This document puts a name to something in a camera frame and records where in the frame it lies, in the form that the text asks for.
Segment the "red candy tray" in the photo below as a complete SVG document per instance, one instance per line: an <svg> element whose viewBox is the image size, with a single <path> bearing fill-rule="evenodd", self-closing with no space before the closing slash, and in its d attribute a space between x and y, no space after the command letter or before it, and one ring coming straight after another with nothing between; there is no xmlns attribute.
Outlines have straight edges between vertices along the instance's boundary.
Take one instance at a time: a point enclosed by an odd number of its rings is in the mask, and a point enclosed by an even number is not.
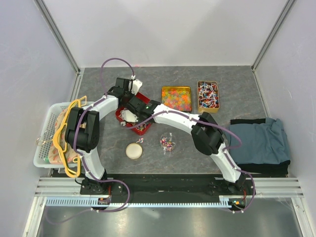
<svg viewBox="0 0 316 237"><path fill-rule="evenodd" d="M145 95L141 94L140 92L138 92L136 94L136 97L139 98L140 100L142 100L145 103L148 103L150 101L148 97L146 97ZM124 120L122 118L122 115L121 115L121 111L123 111L123 110L125 110L125 107L120 107L115 112L116 119L119 122L124 122ZM125 126L126 127L132 127L132 126L135 126L135 125L136 125L136 123L125 122ZM144 124L142 124L142 125L140 125L140 126L138 126L136 128L131 129L131 130L134 131L137 135L142 136L148 131L150 126L151 126L151 123L150 122L146 122L146 123L144 123Z"/></svg>

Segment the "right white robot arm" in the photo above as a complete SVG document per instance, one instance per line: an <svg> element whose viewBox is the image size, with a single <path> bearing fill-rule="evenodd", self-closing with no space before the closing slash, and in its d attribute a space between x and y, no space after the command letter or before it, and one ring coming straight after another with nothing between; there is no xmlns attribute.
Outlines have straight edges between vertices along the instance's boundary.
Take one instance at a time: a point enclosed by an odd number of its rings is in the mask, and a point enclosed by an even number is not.
<svg viewBox="0 0 316 237"><path fill-rule="evenodd" d="M136 96L124 104L138 122L152 121L178 128L192 136L195 148L211 157L226 180L227 191L238 194L244 188L245 175L233 161L223 137L225 130L220 127L211 114L188 114L151 100L143 102Z"/></svg>

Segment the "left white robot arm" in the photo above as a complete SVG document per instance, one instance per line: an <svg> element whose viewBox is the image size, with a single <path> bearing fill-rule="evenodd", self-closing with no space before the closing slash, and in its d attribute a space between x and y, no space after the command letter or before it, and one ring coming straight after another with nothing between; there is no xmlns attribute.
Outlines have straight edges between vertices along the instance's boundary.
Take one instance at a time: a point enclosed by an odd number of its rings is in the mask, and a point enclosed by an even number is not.
<svg viewBox="0 0 316 237"><path fill-rule="evenodd" d="M70 109L65 140L82 162L86 177L93 180L91 188L97 194L104 194L108 190L106 171L97 152L100 120L125 106L137 95L142 84L134 76L131 79L117 78L115 86L106 91L100 99L88 106Z"/></svg>

